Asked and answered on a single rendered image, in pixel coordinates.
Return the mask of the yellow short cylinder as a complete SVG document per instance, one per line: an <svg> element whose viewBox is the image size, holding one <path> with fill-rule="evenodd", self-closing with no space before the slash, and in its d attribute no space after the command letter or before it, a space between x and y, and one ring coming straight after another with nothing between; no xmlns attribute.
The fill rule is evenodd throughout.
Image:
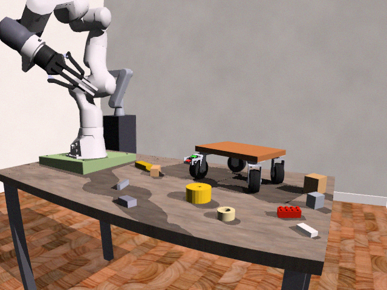
<svg viewBox="0 0 387 290"><path fill-rule="evenodd" d="M205 204L211 200L211 186L193 183L186 186L186 201L193 204Z"/></svg>

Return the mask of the beige roll of masking tape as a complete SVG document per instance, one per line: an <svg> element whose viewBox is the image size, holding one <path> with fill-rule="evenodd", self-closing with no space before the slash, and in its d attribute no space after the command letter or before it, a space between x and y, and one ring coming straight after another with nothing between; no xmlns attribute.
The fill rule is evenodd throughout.
<svg viewBox="0 0 387 290"><path fill-rule="evenodd" d="M232 221L235 219L235 209L232 207L220 207L217 209L217 219L220 221Z"/></svg>

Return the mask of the brown wooden wheeled dolly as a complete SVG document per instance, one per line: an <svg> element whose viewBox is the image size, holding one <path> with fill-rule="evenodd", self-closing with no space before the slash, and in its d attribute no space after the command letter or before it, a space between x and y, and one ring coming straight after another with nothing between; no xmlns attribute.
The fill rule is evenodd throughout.
<svg viewBox="0 0 387 290"><path fill-rule="evenodd" d="M185 157L184 164L190 164L190 175L196 179L202 179L206 176L208 171L206 155L214 154L229 157L227 165L233 172L242 171L246 166L246 162L248 163L247 183L249 192L259 192L262 172L260 162L272 159L270 171L272 183L280 184L284 180L285 159L281 157L285 156L286 150L283 149L225 141L195 146L195 151L199 153ZM281 163L275 163L275 160L281 160ZM260 168L259 170L250 170L250 167Z"/></svg>

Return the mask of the yellow rectangular bar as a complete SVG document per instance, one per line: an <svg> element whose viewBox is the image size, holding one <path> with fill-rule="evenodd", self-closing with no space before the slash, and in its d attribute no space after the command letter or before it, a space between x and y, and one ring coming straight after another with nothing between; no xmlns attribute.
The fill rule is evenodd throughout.
<svg viewBox="0 0 387 290"><path fill-rule="evenodd" d="M144 171L150 171L150 168L152 167L152 164L146 163L144 161L136 161L135 167L142 169Z"/></svg>

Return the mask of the tan wooden block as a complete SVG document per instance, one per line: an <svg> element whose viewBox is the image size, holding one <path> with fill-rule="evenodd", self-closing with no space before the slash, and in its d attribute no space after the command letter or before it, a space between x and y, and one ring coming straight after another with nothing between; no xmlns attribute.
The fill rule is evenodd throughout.
<svg viewBox="0 0 387 290"><path fill-rule="evenodd" d="M150 168L150 176L159 176L160 173L161 173L161 166L153 165Z"/></svg>

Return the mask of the red toy building brick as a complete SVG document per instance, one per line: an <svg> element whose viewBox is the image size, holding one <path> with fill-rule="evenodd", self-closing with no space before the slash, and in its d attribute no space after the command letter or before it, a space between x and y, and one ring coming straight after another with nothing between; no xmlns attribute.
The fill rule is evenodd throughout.
<svg viewBox="0 0 387 290"><path fill-rule="evenodd" d="M301 209L296 207L279 206L277 210L278 218L301 218Z"/></svg>

